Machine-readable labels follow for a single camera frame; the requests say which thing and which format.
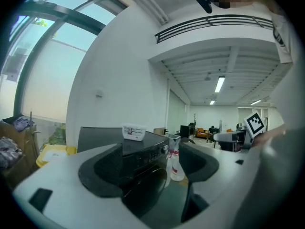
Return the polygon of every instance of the person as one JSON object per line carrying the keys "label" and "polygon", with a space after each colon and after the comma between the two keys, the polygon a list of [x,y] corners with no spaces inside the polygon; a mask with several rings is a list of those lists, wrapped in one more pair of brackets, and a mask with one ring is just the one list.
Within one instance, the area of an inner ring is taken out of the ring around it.
{"label": "person", "polygon": [[213,135],[214,132],[215,132],[214,126],[211,126],[211,127],[209,128],[209,133]]}
{"label": "person", "polygon": [[[274,25],[273,36],[278,50],[280,62],[282,64],[295,64],[298,58],[301,56],[303,47],[296,32],[294,31],[293,26],[288,21],[284,11],[277,5],[274,0],[211,0],[213,4],[221,8],[236,8],[244,5],[250,5],[255,1],[264,4],[270,11],[271,19]],[[281,89],[283,88],[283,85],[289,87],[288,81],[281,84]],[[283,95],[280,93],[280,91],[274,91],[271,98],[275,104],[282,104],[285,102],[282,100]],[[287,126],[284,124],[278,128],[260,134],[254,139],[252,146],[261,146],[265,144],[271,137],[284,135],[286,129]]]}

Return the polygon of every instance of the white wall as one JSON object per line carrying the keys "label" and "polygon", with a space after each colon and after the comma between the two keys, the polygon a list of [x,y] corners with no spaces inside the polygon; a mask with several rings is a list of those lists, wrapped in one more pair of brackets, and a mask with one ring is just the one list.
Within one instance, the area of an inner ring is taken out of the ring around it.
{"label": "white wall", "polygon": [[189,120],[196,114],[196,127],[208,129],[211,126],[218,127],[219,121],[223,121],[222,132],[227,129],[236,129],[238,124],[238,109],[236,106],[190,106]]}
{"label": "white wall", "polygon": [[[268,109],[268,130],[272,130],[281,126],[284,122],[283,119],[276,108],[266,108]],[[212,125],[218,127],[219,121],[223,121],[223,132],[226,132],[227,129],[236,129],[236,125],[239,121],[239,112],[241,110],[247,109],[238,109],[237,106],[190,106],[188,120],[193,120],[193,115],[196,114],[196,127],[198,128],[209,128]],[[246,114],[250,114],[252,109],[248,109]]]}
{"label": "white wall", "polygon": [[168,79],[169,88],[171,91],[173,91],[185,104],[190,104],[191,100],[166,66],[162,62],[152,62],[152,65]]}
{"label": "white wall", "polygon": [[245,125],[244,119],[251,115],[252,112],[252,108],[238,108],[238,123],[243,123],[243,125]]}
{"label": "white wall", "polygon": [[[81,126],[148,131],[165,127],[167,79],[147,60],[158,27],[136,5],[112,20],[87,51],[73,82],[67,111],[67,145],[77,146]],[[97,97],[97,90],[102,98]]]}

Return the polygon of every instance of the ceiling light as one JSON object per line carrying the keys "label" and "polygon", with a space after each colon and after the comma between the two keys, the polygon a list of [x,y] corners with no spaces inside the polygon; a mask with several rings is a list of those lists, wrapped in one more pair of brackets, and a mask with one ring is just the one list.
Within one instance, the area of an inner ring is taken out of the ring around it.
{"label": "ceiling light", "polygon": [[254,104],[258,104],[259,102],[261,102],[262,100],[257,100],[256,102],[250,104],[250,105],[254,105]]}
{"label": "ceiling light", "polygon": [[225,80],[224,76],[219,76],[218,83],[217,83],[217,86],[216,86],[216,89],[215,89],[216,93],[220,92],[220,89],[223,86],[224,80]]}

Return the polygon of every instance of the black appliance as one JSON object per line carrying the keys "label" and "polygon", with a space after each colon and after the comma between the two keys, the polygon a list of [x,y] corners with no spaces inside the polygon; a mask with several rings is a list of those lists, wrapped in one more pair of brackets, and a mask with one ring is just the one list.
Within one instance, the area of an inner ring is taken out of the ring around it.
{"label": "black appliance", "polygon": [[189,127],[190,127],[190,135],[194,135],[196,123],[193,122],[189,123]]}
{"label": "black appliance", "polygon": [[82,184],[102,198],[121,197],[137,217],[157,202],[166,178],[169,140],[146,132],[143,141],[123,138],[121,128],[82,127],[78,153],[117,144],[84,162],[79,169]]}
{"label": "black appliance", "polygon": [[189,138],[190,137],[190,127],[188,125],[181,125],[180,126],[180,136],[181,136],[181,138],[183,138],[183,137]]}

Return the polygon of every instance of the blurred object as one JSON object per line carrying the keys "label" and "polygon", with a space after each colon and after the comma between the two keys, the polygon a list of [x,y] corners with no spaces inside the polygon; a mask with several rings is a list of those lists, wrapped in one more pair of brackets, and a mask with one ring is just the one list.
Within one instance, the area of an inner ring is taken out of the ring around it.
{"label": "blurred object", "polygon": [[166,163],[167,178],[166,178],[166,183],[165,183],[164,188],[166,188],[170,184],[170,181],[171,181],[171,172],[172,172],[172,168],[173,168],[173,162],[172,162],[171,158],[172,158],[172,154],[168,153],[167,158],[166,158],[167,159],[167,163]]}
{"label": "blurred object", "polygon": [[[13,122],[18,118],[19,116],[14,116],[6,120]],[[36,126],[32,126],[17,132],[13,125],[4,121],[0,122],[0,136],[11,139],[23,153],[23,156],[9,170],[3,171],[6,182],[11,189],[14,189],[21,181],[37,170],[35,162],[38,155],[33,135],[35,131]]]}
{"label": "blurred object", "polygon": [[66,124],[56,123],[55,132],[49,137],[44,144],[66,145]]}
{"label": "blurred object", "polygon": [[214,128],[214,131],[213,131],[213,133],[212,133],[212,134],[216,134],[216,133],[220,133],[219,128]]}
{"label": "blurred object", "polygon": [[0,169],[11,168],[21,157],[22,151],[13,140],[0,139]]}
{"label": "blurred object", "polygon": [[243,123],[238,123],[238,124],[236,125],[236,130],[241,130],[242,127],[243,127]]}
{"label": "blurred object", "polygon": [[188,142],[196,144],[193,140],[191,140],[189,138],[186,138],[186,137],[181,138],[181,143],[188,143]]}
{"label": "blurred object", "polygon": [[189,123],[189,127],[190,127],[190,135],[194,135],[196,123],[192,123],[192,122]]}
{"label": "blurred object", "polygon": [[264,118],[264,125],[266,126],[266,132],[268,131],[268,117]]}
{"label": "blurred object", "polygon": [[172,154],[172,162],[173,162],[173,168],[171,172],[171,179],[173,181],[182,181],[184,179],[185,173],[180,165],[179,162],[179,151],[174,152]]}
{"label": "blurred object", "polygon": [[196,114],[194,114],[194,130],[193,130],[193,133],[192,133],[192,135],[193,135],[193,140],[194,140],[195,134],[196,134]]}
{"label": "blurred object", "polygon": [[207,136],[206,143],[208,143],[209,139],[212,138],[213,135],[211,134],[210,129],[209,129],[209,131],[205,131],[205,133]]}
{"label": "blurred object", "polygon": [[172,151],[178,151],[181,137],[172,134],[166,134],[166,136],[169,138],[169,149]]}
{"label": "blurred object", "polygon": [[221,133],[223,131],[223,121],[219,121],[219,128],[218,128],[218,133]]}
{"label": "blurred object", "polygon": [[280,135],[285,135],[287,130],[286,125],[281,125],[278,128],[272,129],[268,132],[264,132],[260,135],[257,135],[253,142],[251,147],[256,147],[256,146],[262,146],[264,145],[269,139],[275,136],[280,136]]}
{"label": "blurred object", "polygon": [[180,126],[180,136],[183,137],[190,137],[190,127],[188,125],[181,125]]}
{"label": "blurred object", "polygon": [[196,133],[196,137],[201,137],[201,138],[210,138],[211,134],[206,133],[207,130],[203,129],[203,128],[198,128],[197,129],[197,133]]}
{"label": "blurred object", "polygon": [[155,128],[153,130],[153,133],[155,133],[157,135],[164,135],[165,134],[165,127],[163,127],[163,128]]}
{"label": "blurred object", "polygon": [[25,116],[21,116],[13,122],[13,125],[18,132],[22,132],[25,128],[30,127],[33,124],[34,123]]}
{"label": "blurred object", "polygon": [[43,151],[36,159],[36,164],[39,168],[43,167],[50,161],[63,158],[65,156],[74,155],[77,153],[76,147],[67,147],[65,145],[45,145]]}

